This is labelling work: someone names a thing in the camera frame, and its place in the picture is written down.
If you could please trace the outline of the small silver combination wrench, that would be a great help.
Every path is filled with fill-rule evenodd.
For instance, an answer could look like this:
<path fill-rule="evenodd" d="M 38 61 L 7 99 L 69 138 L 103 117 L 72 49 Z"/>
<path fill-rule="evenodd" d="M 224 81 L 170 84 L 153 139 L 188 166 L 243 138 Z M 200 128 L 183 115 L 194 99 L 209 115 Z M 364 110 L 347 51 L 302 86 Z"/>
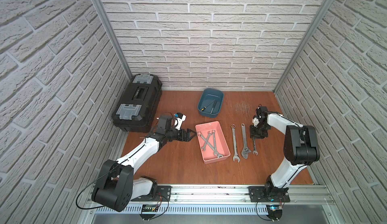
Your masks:
<path fill-rule="evenodd" d="M 253 154 L 258 156 L 257 146 L 256 146 L 256 139 L 253 138 Z"/>

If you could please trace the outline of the silver adjustable wrench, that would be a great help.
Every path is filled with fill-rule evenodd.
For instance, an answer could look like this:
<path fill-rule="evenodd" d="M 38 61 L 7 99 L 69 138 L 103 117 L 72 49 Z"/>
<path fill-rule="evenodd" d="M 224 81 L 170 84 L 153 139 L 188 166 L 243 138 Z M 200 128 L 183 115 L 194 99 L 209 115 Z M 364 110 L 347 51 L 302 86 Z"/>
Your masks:
<path fill-rule="evenodd" d="M 249 156 L 249 153 L 251 153 L 251 150 L 248 148 L 246 126 L 244 123 L 241 124 L 241 131 L 242 131 L 242 141 L 243 141 L 243 149 L 241 151 L 241 155 L 244 159 L 248 159 L 248 156 Z"/>

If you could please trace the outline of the pink plastic storage box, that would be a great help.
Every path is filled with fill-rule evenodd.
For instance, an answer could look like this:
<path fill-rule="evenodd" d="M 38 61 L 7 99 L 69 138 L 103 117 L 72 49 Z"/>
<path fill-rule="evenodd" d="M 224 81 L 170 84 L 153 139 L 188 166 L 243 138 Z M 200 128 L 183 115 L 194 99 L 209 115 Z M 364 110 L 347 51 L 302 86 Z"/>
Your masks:
<path fill-rule="evenodd" d="M 206 151 L 201 150 L 202 158 L 205 164 L 226 160 L 230 156 L 230 150 L 218 121 L 196 125 L 196 131 L 197 133 L 201 132 L 204 137 L 208 136 L 209 131 L 215 131 L 214 135 L 216 138 L 216 147 L 218 152 L 223 155 L 223 157 L 217 158 L 213 154 L 213 150 L 207 146 Z M 198 136 L 198 140 L 201 149 L 201 147 L 204 146 L 204 140 L 200 136 Z M 210 138 L 210 143 L 213 144 L 213 137 Z"/>

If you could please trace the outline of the large silver combination wrench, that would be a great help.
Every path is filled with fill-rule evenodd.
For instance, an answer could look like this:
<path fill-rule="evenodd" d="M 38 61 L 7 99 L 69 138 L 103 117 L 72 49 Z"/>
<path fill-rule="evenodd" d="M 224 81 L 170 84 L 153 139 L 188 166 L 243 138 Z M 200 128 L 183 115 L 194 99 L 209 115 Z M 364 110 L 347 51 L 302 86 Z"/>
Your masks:
<path fill-rule="evenodd" d="M 235 132 L 235 128 L 236 128 L 236 125 L 235 124 L 231 124 L 231 131 L 232 131 L 232 140 L 233 140 L 233 150 L 234 150 L 234 155 L 233 155 L 233 161 L 237 161 L 238 163 L 240 163 L 240 157 L 238 155 L 238 152 L 237 152 L 237 141 L 236 141 L 236 132 Z"/>

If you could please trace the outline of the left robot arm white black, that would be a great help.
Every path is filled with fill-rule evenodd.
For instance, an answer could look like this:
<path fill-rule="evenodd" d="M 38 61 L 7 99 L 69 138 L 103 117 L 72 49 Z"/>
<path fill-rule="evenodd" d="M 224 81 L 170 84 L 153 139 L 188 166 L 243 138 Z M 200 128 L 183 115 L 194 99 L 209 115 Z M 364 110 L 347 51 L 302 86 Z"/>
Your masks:
<path fill-rule="evenodd" d="M 155 198 L 157 181 L 146 176 L 135 180 L 134 174 L 166 143 L 175 140 L 189 142 L 196 136 L 195 131 L 181 127 L 185 119 L 186 115 L 182 113 L 161 115 L 157 125 L 135 149 L 117 160 L 105 161 L 98 178 L 90 183 L 94 186 L 92 201 L 121 212 L 131 200 Z"/>

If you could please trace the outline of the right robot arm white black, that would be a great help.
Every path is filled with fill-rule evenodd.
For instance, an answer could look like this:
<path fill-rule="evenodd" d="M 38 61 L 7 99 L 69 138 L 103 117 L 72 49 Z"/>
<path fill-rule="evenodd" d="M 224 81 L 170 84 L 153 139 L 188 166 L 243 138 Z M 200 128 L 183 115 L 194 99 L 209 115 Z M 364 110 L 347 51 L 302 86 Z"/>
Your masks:
<path fill-rule="evenodd" d="M 268 137 L 268 131 L 276 128 L 285 135 L 284 159 L 277 170 L 268 176 L 261 192 L 263 198 L 284 199 L 293 179 L 308 165 L 320 158 L 317 133 L 314 126 L 296 123 L 278 112 L 259 106 L 250 125 L 250 138 L 253 140 Z"/>

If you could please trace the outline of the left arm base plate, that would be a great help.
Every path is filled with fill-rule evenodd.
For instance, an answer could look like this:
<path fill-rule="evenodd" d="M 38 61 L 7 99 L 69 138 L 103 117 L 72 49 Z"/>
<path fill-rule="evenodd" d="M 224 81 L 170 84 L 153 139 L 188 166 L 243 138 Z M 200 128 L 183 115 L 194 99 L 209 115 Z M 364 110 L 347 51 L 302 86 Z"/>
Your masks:
<path fill-rule="evenodd" d="M 159 201 L 160 198 L 163 198 L 163 201 L 169 201 L 171 196 L 172 186 L 161 185 L 157 186 L 157 188 L 153 188 L 151 193 L 145 196 L 140 196 L 138 198 L 134 198 L 131 202 L 147 202 L 147 201 Z"/>

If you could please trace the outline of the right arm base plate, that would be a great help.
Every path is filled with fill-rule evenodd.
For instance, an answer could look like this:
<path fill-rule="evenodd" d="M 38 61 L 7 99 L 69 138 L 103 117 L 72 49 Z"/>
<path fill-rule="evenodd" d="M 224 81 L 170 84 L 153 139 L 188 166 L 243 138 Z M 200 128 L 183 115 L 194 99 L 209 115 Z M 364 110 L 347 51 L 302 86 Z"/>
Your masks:
<path fill-rule="evenodd" d="M 289 188 L 248 186 L 251 202 L 290 202 Z"/>

